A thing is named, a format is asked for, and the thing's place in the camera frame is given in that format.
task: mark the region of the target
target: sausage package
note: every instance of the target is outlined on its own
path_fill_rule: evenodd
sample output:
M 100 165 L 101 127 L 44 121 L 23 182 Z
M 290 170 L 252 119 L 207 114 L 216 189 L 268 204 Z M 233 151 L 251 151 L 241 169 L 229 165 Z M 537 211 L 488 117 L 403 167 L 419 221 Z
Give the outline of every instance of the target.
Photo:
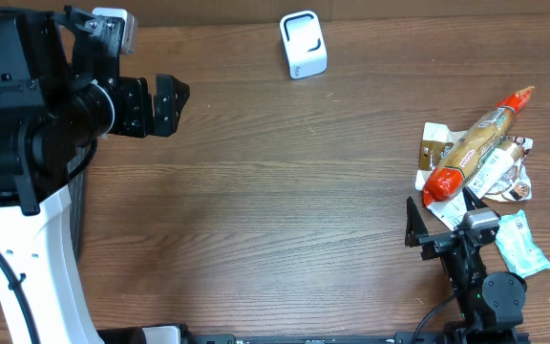
M 450 200 L 473 179 L 506 137 L 533 91 L 530 86 L 505 98 L 455 142 L 424 184 L 426 206 Z
M 425 124 L 415 178 L 417 190 L 423 190 L 432 171 L 451 151 L 454 142 L 464 134 L 463 131 L 450 131 L 444 124 L 429 122 Z M 467 183 L 467 186 L 479 198 L 485 197 L 501 202 L 531 199 L 531 184 L 525 174 L 523 161 L 532 146 L 531 139 L 506 136 Z M 448 201 L 434 201 L 428 205 L 428 208 L 451 230 L 459 225 L 466 212 L 466 204 L 461 193 Z

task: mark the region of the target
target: pile of packages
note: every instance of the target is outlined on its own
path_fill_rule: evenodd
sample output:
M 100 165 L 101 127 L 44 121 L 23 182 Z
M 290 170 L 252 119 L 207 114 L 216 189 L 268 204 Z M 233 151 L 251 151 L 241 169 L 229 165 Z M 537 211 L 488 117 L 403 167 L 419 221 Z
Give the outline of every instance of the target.
M 465 132 L 452 132 L 445 124 L 424 126 L 415 188 L 422 191 L 424 205 L 449 229 L 454 230 L 466 212 L 460 192 L 464 186 L 479 198 L 500 202 L 532 198 L 523 162 L 533 141 L 508 132 L 533 91 L 527 87 L 513 93 Z M 510 271 L 526 277 L 550 269 L 522 210 L 503 216 L 499 224 L 496 244 Z

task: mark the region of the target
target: silver metal part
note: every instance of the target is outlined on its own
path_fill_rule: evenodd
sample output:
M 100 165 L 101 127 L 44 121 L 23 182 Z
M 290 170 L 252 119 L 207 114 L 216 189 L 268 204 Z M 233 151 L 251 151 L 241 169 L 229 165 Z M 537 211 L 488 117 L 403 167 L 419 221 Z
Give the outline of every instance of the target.
M 475 209 L 464 214 L 458 227 L 468 229 L 492 227 L 497 226 L 498 221 L 499 217 L 494 210 L 490 208 Z
M 120 53 L 132 54 L 135 52 L 138 22 L 131 13 L 125 9 L 95 8 L 93 14 L 124 19 L 124 34 L 122 35 Z

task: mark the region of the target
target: light blue packet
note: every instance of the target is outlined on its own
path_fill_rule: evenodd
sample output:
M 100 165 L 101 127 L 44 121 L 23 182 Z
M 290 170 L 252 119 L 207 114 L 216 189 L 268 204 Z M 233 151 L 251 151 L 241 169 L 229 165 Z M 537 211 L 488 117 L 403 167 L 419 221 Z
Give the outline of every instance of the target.
M 550 262 L 534 244 L 523 210 L 517 214 L 502 216 L 499 225 L 496 245 L 511 272 L 525 278 L 550 269 Z

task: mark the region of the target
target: wooden surface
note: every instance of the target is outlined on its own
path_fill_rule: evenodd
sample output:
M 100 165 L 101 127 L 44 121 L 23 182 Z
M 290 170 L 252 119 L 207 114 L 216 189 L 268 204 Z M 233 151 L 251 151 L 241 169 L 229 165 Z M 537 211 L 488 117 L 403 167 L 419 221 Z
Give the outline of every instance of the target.
M 0 6 L 62 11 L 65 5 L 124 8 L 142 27 L 279 22 L 295 11 L 322 21 L 550 13 L 550 0 L 0 0 Z
M 99 328 L 197 333 L 410 331 L 451 293 L 404 247 L 426 121 L 469 128 L 527 85 L 526 211 L 550 259 L 550 14 L 324 24 L 328 70 L 289 79 L 277 25 L 146 29 L 122 73 L 191 85 L 170 139 L 110 136 L 89 168 L 79 270 Z M 423 211 L 432 232 L 443 231 Z M 506 267 L 482 250 L 489 271 Z M 550 271 L 522 331 L 550 343 Z M 455 306 L 428 328 L 459 317 Z M 0 311 L 0 342 L 9 340 Z

